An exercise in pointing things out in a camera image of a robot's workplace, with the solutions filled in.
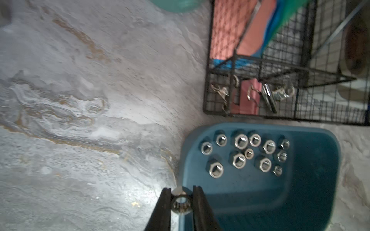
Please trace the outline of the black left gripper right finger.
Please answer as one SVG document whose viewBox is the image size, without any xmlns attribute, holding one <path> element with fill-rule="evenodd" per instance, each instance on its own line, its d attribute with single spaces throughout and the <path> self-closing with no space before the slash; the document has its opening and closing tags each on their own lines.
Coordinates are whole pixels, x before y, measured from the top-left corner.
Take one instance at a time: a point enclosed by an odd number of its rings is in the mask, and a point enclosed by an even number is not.
<svg viewBox="0 0 370 231">
<path fill-rule="evenodd" d="M 194 231 L 222 230 L 200 186 L 193 186 L 192 210 Z"/>
</svg>

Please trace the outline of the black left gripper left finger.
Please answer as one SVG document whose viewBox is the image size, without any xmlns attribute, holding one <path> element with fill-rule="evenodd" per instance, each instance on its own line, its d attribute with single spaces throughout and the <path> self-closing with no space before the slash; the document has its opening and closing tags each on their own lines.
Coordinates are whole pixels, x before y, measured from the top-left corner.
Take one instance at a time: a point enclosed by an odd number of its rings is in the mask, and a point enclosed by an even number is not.
<svg viewBox="0 0 370 231">
<path fill-rule="evenodd" d="M 146 225 L 145 231 L 171 230 L 171 201 L 171 189 L 164 188 Z"/>
</svg>

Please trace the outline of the large steel hex nut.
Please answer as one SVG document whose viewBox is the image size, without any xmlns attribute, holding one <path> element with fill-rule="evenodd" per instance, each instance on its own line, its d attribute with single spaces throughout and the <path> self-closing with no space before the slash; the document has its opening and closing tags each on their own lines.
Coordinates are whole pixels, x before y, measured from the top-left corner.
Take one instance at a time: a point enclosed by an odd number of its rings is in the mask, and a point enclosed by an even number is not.
<svg viewBox="0 0 370 231">
<path fill-rule="evenodd" d="M 218 160 L 212 159 L 207 162 L 206 171 L 212 178 L 218 179 L 223 175 L 224 167 Z"/>
</svg>

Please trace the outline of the small steel hex nut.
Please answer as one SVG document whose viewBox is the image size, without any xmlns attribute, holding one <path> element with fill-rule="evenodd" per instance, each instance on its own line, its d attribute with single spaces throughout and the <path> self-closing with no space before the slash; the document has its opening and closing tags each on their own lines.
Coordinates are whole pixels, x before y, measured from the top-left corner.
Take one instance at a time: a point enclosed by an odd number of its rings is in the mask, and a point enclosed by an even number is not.
<svg viewBox="0 0 370 231">
<path fill-rule="evenodd" d="M 214 141 L 216 142 L 216 144 L 219 146 L 219 147 L 224 147 L 227 145 L 227 136 L 225 134 L 217 134 L 215 136 L 215 139 Z"/>
</svg>

